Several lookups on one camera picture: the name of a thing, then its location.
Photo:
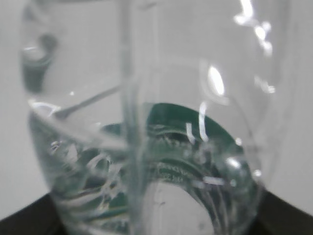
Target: white wall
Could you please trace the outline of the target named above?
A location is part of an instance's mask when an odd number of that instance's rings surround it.
[[[27,131],[27,106],[18,70],[18,24],[24,2],[0,1],[0,219],[47,193]],[[269,189],[313,215],[313,1],[299,3],[302,59],[296,106]]]
[[[47,192],[28,134],[18,69],[22,0],[0,1],[0,220]]]

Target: curved glass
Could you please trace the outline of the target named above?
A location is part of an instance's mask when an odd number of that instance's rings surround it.
[[[34,145],[71,235],[240,235],[288,122],[289,1],[31,0]]]

